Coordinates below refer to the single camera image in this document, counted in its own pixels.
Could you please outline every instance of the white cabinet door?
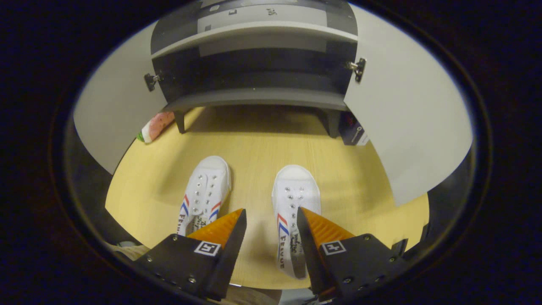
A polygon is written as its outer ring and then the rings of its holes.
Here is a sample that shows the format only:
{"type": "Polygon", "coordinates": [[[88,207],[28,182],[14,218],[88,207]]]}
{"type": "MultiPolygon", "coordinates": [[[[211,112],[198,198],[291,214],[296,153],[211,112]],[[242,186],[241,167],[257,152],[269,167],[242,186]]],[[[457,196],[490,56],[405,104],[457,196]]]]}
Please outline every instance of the white cabinet door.
{"type": "Polygon", "coordinates": [[[81,141],[113,174],[141,128],[165,105],[159,84],[150,92],[143,76],[155,75],[151,36],[156,22],[130,37],[96,69],[75,105],[81,141]]]}
{"type": "Polygon", "coordinates": [[[461,90],[416,40],[355,5],[356,60],[344,102],[361,122],[390,181],[396,204],[422,195],[449,176],[472,143],[461,90]]]}

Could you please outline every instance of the shoe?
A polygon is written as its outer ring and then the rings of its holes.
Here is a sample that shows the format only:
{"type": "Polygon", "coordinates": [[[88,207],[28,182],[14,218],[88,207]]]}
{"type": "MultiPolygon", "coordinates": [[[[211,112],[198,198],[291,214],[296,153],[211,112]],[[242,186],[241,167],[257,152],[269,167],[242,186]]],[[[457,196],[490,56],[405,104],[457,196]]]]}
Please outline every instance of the shoe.
{"type": "Polygon", "coordinates": [[[288,165],[276,175],[272,200],[279,233],[277,267],[291,277],[303,279],[307,268],[296,225],[298,207],[321,214],[320,190],[308,170],[288,165]]]}
{"type": "Polygon", "coordinates": [[[201,160],[184,192],[177,234],[187,236],[216,220],[230,190],[230,169],[226,161],[218,156],[201,160]]]}

